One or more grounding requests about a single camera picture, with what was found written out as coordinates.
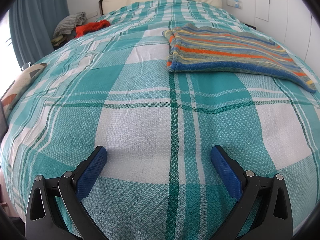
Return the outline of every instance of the window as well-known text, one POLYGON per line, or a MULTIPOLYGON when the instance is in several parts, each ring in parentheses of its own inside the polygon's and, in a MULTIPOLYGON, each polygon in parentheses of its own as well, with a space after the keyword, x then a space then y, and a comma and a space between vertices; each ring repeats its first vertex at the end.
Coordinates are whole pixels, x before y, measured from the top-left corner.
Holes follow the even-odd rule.
POLYGON ((11 43, 9 12, 0 22, 0 97, 5 93, 16 77, 21 74, 11 43))

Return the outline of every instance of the white wall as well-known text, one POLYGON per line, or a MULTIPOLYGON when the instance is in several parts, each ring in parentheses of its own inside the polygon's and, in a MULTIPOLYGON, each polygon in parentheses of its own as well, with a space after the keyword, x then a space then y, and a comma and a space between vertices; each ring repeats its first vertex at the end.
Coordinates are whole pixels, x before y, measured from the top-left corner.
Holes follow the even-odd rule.
MULTIPOLYGON (((99 0, 67 0, 70 14, 85 11, 87 15, 99 13, 99 0)), ((241 22, 285 44, 320 76, 320 29, 301 0, 239 0, 242 9, 227 5, 222 8, 241 22)), ((94 21, 98 16, 89 19, 94 21)))

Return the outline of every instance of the folded striped blanket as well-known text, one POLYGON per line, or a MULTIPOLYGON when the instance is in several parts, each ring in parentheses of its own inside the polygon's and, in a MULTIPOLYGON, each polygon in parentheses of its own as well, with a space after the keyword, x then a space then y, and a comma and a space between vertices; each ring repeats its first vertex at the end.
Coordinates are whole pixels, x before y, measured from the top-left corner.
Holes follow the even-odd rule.
POLYGON ((272 40, 249 32, 212 27, 183 27, 166 30, 170 43, 169 72, 228 71, 261 74, 290 80, 311 93, 313 81, 297 66, 284 48, 272 40))

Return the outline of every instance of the wall outlet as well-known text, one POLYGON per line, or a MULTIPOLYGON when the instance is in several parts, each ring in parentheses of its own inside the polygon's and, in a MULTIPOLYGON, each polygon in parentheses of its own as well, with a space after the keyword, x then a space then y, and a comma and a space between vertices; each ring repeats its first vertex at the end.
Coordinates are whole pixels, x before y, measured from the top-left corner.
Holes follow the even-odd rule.
POLYGON ((240 3, 239 1, 227 0, 227 5, 242 9, 242 3, 240 3))
POLYGON ((98 12, 97 12, 97 11, 92 12, 92 13, 89 13, 89 14, 87 14, 87 19, 90 19, 90 18, 95 17, 95 16, 97 16, 97 15, 98 15, 98 12))

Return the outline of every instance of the metal screw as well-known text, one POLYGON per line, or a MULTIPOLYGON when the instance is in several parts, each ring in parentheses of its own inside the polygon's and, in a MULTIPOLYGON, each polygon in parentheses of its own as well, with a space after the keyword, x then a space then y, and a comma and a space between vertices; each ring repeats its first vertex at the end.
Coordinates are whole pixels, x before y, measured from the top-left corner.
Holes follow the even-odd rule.
POLYGON ((41 180, 41 179, 42 179, 42 176, 41 176, 41 175, 37 175, 36 178, 35 178, 36 181, 39 181, 39 180, 41 180))
POLYGON ((278 174, 276 175, 276 178, 279 179, 279 180, 282 180, 282 179, 283 179, 283 176, 278 173, 278 174))
POLYGON ((72 171, 66 171, 66 172, 63 174, 63 176, 64 176, 65 178, 70 178, 71 175, 72 175, 72 171))
POLYGON ((248 177, 253 177, 254 176, 254 172, 253 171, 250 171, 250 170, 247 170, 245 172, 245 174, 248 176, 248 177))

